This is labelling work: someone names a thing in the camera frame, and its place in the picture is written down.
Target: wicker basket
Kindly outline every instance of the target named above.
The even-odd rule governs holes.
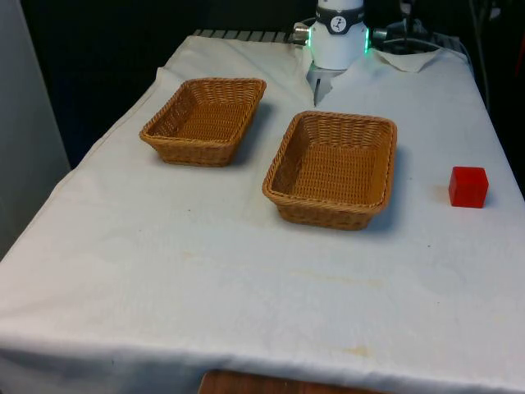
[[[167,163],[228,165],[253,120],[264,80],[188,80],[140,132]]]
[[[303,112],[262,192],[290,222],[362,230],[388,205],[397,127],[378,117]]]

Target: white tablecloth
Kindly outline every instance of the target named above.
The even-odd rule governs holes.
[[[263,78],[235,163],[161,162],[138,134],[181,81]],[[319,109],[399,127],[389,209],[366,231],[282,221],[261,185],[312,107],[301,52],[189,38],[0,263],[0,389],[196,392],[208,369],[398,393],[525,392],[525,203],[468,65],[374,53]],[[452,208],[484,167],[483,210]]]

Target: green light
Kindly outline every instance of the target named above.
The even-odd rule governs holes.
[[[370,49],[370,29],[367,29],[367,32],[364,35],[364,52],[368,53]]]

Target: red block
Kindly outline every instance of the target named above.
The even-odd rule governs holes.
[[[484,168],[454,167],[450,179],[450,203],[455,207],[483,208],[489,181]]]

